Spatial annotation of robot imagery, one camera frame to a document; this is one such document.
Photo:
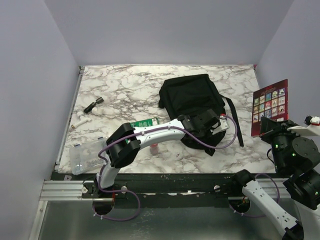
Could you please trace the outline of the black backpack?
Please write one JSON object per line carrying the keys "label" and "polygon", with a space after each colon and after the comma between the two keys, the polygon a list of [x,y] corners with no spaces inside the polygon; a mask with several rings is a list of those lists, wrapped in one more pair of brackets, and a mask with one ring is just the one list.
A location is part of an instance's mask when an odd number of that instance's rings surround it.
{"label": "black backpack", "polygon": [[[229,105],[231,115],[236,123],[236,136],[239,145],[244,147],[244,141],[237,111],[234,103],[228,97],[219,93],[215,84],[210,80],[208,74],[198,74],[175,77],[164,81],[159,90],[158,107],[166,109],[171,120],[176,119],[180,115],[196,115],[212,109],[218,116],[225,115],[225,102]],[[204,150],[206,154],[213,156],[216,147],[225,137],[226,132],[219,132],[211,137],[205,137],[204,142],[209,144],[206,147],[199,142],[185,136],[181,142],[188,148]]]}

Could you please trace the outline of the green picture book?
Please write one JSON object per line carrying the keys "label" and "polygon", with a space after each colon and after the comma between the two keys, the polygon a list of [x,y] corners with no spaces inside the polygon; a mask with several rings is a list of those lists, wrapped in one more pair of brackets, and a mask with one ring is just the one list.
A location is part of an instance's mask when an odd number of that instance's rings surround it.
{"label": "green picture book", "polygon": [[135,122],[131,122],[130,125],[133,128],[146,128],[146,127],[152,127],[159,124],[159,119],[157,117],[149,118],[145,120],[139,120]]}

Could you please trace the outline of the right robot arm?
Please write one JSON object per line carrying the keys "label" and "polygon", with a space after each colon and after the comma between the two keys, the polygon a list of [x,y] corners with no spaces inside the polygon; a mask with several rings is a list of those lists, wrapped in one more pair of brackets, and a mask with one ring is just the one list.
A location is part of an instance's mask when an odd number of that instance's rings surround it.
{"label": "right robot arm", "polygon": [[307,116],[305,126],[291,120],[261,118],[260,138],[271,145],[276,173],[287,177],[283,182],[299,212],[300,220],[287,213],[260,186],[247,170],[231,177],[230,191],[244,195],[268,217],[284,240],[320,238],[320,152],[311,137],[320,135],[320,119]]}

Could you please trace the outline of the dark red book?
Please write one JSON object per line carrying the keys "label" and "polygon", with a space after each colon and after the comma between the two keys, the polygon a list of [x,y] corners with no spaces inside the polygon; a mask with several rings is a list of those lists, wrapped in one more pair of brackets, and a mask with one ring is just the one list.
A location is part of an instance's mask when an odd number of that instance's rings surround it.
{"label": "dark red book", "polygon": [[253,93],[251,136],[254,138],[260,134],[262,117],[277,122],[289,119],[288,79],[276,82]]}

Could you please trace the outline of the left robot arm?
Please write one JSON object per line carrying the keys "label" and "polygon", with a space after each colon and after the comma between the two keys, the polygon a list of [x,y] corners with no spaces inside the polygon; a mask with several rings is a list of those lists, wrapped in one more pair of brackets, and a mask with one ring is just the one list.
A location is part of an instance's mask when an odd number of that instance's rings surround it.
{"label": "left robot arm", "polygon": [[132,127],[122,124],[106,141],[98,157],[104,161],[96,175],[93,191],[101,198],[107,197],[121,168],[130,165],[138,152],[146,147],[167,141],[180,141],[184,137],[209,147],[204,138],[222,131],[224,120],[212,109],[199,115],[179,115],[163,124]]}

